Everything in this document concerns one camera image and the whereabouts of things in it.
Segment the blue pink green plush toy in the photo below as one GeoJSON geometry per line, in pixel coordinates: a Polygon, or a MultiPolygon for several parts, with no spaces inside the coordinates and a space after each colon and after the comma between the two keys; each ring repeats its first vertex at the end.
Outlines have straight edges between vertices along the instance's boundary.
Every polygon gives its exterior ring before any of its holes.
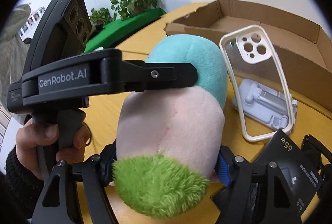
{"type": "Polygon", "coordinates": [[[196,207],[215,176],[227,70],[214,42],[187,34],[164,38],[146,61],[191,63],[198,71],[192,87],[129,94],[119,116],[116,191],[136,212],[167,219],[196,207]]]}

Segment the green cloth covered stand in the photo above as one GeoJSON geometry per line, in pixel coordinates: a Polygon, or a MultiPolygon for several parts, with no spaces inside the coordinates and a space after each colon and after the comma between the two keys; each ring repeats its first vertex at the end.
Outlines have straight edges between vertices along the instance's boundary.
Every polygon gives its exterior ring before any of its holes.
{"type": "Polygon", "coordinates": [[[99,47],[115,47],[121,41],[155,22],[165,14],[166,12],[163,9],[156,8],[126,20],[112,21],[104,25],[104,28],[87,42],[84,53],[92,52],[99,47]]]}

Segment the black charger box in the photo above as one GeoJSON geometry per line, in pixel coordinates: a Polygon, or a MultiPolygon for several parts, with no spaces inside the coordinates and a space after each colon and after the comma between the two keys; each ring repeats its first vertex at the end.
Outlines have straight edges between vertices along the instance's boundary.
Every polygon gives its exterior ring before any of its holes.
{"type": "Polygon", "coordinates": [[[273,135],[250,163],[267,165],[272,161],[281,169],[301,217],[320,188],[322,178],[304,152],[282,130],[273,135]]]}

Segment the white clear phone case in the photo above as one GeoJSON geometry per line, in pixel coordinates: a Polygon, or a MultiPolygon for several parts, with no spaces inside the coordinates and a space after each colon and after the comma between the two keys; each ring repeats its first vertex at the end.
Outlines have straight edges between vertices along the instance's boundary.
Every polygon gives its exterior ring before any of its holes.
{"type": "Polygon", "coordinates": [[[243,138],[270,139],[278,130],[290,134],[297,101],[289,92],[278,54],[264,28],[249,25],[220,39],[243,138]]]}

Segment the person in beige jacket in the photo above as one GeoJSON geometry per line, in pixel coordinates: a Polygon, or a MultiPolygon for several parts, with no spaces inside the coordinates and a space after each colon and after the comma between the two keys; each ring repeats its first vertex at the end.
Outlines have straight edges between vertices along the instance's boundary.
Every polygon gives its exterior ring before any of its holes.
{"type": "Polygon", "coordinates": [[[25,44],[18,31],[25,25],[31,9],[27,4],[15,6],[1,31],[1,104],[7,106],[9,85],[18,81],[24,70],[29,46],[25,44]]]}

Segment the white plastic packaging tray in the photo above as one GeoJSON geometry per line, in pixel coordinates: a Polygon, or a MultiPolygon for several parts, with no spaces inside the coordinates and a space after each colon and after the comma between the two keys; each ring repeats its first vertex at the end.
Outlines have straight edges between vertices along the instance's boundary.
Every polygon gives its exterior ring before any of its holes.
{"type": "Polygon", "coordinates": [[[239,111],[242,135],[249,142],[258,142],[271,138],[278,130],[291,134],[296,123],[298,101],[289,96],[292,112],[288,112],[286,97],[264,84],[251,79],[242,79],[237,87],[232,82],[234,92],[239,92],[241,110],[239,111]],[[245,119],[249,117],[256,122],[267,126],[270,133],[251,136],[247,132],[245,119]]]}

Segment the black sunglasses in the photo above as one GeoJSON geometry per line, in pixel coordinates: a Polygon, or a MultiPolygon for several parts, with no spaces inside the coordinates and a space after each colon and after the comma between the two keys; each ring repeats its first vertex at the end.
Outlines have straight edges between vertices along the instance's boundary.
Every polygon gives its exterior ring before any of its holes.
{"type": "Polygon", "coordinates": [[[331,184],[331,151],[311,134],[304,136],[301,150],[320,173],[322,184],[317,196],[322,199],[331,184]]]}

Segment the green potted plant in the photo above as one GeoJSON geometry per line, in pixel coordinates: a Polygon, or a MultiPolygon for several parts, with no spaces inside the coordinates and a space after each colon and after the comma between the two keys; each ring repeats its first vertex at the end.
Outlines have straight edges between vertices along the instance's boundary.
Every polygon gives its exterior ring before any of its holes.
{"type": "Polygon", "coordinates": [[[113,19],[126,20],[150,9],[155,9],[160,0],[111,0],[113,19]]]}

